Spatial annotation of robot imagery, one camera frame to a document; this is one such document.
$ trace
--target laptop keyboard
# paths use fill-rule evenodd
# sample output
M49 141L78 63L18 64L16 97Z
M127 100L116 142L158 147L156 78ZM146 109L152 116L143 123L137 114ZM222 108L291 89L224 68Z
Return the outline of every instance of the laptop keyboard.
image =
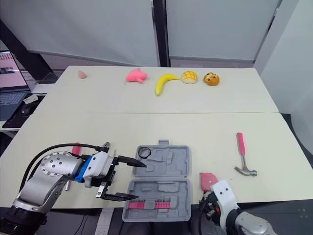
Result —
M18 104L19 101L23 98L24 94L25 92L13 94L0 94L0 106Z

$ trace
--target hammer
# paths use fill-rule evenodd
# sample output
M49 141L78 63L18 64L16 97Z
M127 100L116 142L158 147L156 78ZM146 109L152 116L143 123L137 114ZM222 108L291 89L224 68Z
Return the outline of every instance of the hammer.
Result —
M243 168L240 169L239 167L235 167L235 170L245 176L249 176L249 175L257 176L258 172L256 170L249 170L248 167L246 166L246 158L245 158L246 150L245 150L245 144L244 144L242 133L237 133L237 140L238 140L239 152L241 154L241 161L243 163Z

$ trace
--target hammer head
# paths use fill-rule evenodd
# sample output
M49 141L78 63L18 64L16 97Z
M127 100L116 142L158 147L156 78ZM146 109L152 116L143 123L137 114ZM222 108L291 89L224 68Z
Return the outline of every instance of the hammer head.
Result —
M235 170L245 176L249 176L249 175L257 176L258 175L258 172L256 170L249 170L247 167L244 167L243 169L235 167Z

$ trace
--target laptop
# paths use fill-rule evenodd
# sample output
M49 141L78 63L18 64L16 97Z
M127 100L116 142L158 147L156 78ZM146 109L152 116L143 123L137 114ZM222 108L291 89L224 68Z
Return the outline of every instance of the laptop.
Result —
M8 120L30 89L10 51L0 51L0 120Z

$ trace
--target gray tool case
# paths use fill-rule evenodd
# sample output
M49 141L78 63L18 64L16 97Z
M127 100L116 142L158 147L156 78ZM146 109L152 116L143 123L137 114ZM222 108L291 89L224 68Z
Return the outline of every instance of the gray tool case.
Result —
M150 149L151 154L143 159L138 151L145 147ZM133 169L137 179L131 180L128 193L139 198L125 203L123 221L188 221L191 216L191 187L186 179L189 173L188 146L169 145L168 140L159 141L159 145L141 145L137 149L136 159L147 167ZM129 209L132 202L141 202L144 208ZM167 202L170 208L155 209L156 202Z

